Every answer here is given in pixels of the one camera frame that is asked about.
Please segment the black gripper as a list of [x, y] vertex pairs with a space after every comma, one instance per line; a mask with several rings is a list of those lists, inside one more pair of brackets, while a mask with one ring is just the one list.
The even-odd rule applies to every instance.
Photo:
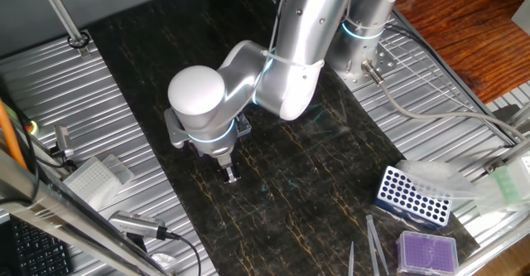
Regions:
[[224, 180], [226, 183], [236, 182], [241, 178], [230, 153], [218, 155], [215, 159], [223, 169]]

